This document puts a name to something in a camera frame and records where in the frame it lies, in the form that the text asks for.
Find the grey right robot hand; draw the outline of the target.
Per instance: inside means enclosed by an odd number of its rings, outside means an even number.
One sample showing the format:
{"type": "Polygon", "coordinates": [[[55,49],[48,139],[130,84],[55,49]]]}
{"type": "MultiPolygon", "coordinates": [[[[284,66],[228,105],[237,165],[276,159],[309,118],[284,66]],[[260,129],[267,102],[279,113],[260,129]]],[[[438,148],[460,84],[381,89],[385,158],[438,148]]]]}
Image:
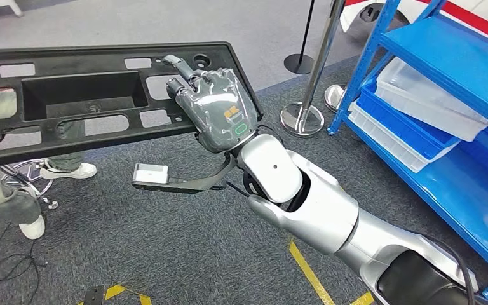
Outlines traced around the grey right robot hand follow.
{"type": "Polygon", "coordinates": [[[194,124],[198,142],[207,151],[230,151],[255,133],[257,109],[233,69],[194,71],[175,55],[165,56],[163,62],[176,68],[188,84],[172,78],[166,90],[194,124]]]}

